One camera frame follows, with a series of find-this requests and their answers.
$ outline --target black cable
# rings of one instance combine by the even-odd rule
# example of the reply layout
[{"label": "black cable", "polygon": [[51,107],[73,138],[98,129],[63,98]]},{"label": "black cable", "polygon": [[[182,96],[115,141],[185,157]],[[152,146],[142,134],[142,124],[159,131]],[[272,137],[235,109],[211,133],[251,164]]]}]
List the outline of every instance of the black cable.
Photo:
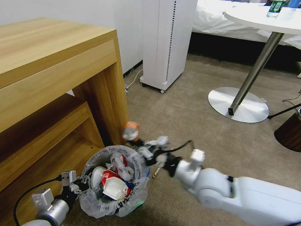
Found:
[{"label": "black cable", "polygon": [[293,106],[295,106],[292,102],[290,102],[290,100],[295,100],[295,99],[298,99],[299,96],[301,96],[301,88],[299,90],[299,95],[296,97],[296,98],[293,98],[293,99],[286,99],[286,100],[283,100],[282,102],[289,102],[290,104],[292,104]]},{"label": "black cable", "polygon": [[296,222],[296,223],[287,224],[286,226],[297,226],[297,225],[301,225],[301,221]]},{"label": "black cable", "polygon": [[16,204],[15,204],[15,206],[14,206],[14,208],[13,208],[13,219],[15,220],[16,226],[20,226],[20,223],[19,223],[18,218],[17,218],[17,207],[18,207],[18,204],[19,204],[19,202],[21,201],[21,199],[22,199],[25,195],[27,195],[29,192],[31,192],[32,190],[36,189],[37,187],[40,187],[40,186],[42,186],[42,185],[44,185],[44,184],[47,184],[47,183],[50,183],[50,182],[53,182],[53,181],[56,181],[56,180],[61,181],[61,180],[62,180],[62,176],[59,175],[57,178],[54,178],[54,179],[51,179],[51,180],[47,180],[47,181],[45,181],[45,182],[43,182],[43,183],[40,183],[40,184],[38,184],[38,185],[36,185],[36,186],[30,188],[29,190],[27,190],[26,192],[24,192],[24,193],[19,197],[19,199],[17,200],[17,202],[16,202]]},{"label": "black cable", "polygon": [[194,149],[193,140],[189,140],[185,144],[183,144],[182,146],[180,146],[180,147],[178,147],[176,149],[172,149],[172,150],[168,150],[168,151],[161,151],[161,153],[159,153],[159,154],[175,152],[175,151],[180,150],[181,148],[187,146],[189,143],[191,143],[192,149]]}]

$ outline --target white wall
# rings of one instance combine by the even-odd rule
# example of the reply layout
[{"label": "white wall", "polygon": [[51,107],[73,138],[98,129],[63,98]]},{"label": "white wall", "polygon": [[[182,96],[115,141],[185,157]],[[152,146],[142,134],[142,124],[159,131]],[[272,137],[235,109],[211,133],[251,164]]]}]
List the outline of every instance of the white wall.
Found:
[{"label": "white wall", "polygon": [[142,0],[0,0],[0,25],[37,17],[116,28],[123,73],[142,60]]},{"label": "white wall", "polygon": [[142,60],[142,0],[111,0],[123,72]]}]

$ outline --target metal table base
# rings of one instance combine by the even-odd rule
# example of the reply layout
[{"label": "metal table base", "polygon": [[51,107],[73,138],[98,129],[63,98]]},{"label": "metal table base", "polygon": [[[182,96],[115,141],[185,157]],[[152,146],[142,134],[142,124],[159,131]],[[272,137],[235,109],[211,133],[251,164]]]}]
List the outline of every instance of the metal table base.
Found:
[{"label": "metal table base", "polygon": [[282,37],[282,33],[273,32],[271,34],[239,90],[237,88],[222,87],[209,93],[209,103],[217,112],[227,118],[249,123],[260,122],[268,117],[268,106],[261,98],[249,93],[249,90]]},{"label": "metal table base", "polygon": [[232,87],[214,89],[208,95],[209,103],[218,113],[239,122],[260,122],[268,117],[268,106],[264,100],[252,93],[247,93],[233,116],[229,115],[228,108],[231,106],[238,91],[238,88]]}]

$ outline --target water bottle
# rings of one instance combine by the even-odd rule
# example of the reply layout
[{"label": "water bottle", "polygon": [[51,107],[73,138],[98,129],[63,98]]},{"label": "water bottle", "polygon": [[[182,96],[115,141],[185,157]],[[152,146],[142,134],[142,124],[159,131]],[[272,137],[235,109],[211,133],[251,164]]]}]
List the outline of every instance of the water bottle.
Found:
[{"label": "water bottle", "polygon": [[274,0],[271,4],[269,12],[267,13],[267,17],[276,18],[279,15],[284,4],[285,0]]},{"label": "water bottle", "polygon": [[300,5],[300,2],[301,2],[301,0],[291,0],[289,2],[288,7],[290,7],[290,8],[298,8],[299,5]]}]

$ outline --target vent grille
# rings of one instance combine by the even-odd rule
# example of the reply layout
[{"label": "vent grille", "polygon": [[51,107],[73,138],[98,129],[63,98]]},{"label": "vent grille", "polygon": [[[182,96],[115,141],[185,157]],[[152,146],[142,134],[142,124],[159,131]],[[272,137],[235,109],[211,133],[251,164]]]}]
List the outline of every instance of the vent grille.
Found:
[{"label": "vent grille", "polygon": [[166,81],[167,81],[167,79],[168,79],[168,73],[169,73],[170,53],[171,53],[171,50],[172,50],[172,35],[173,35],[173,27],[174,27],[174,25],[175,25],[176,5],[177,5],[177,0],[175,0],[174,6],[173,6],[173,14],[172,14],[172,30],[171,30],[171,33],[170,33],[170,43],[169,43],[169,50],[168,50],[168,61],[167,61]]}]

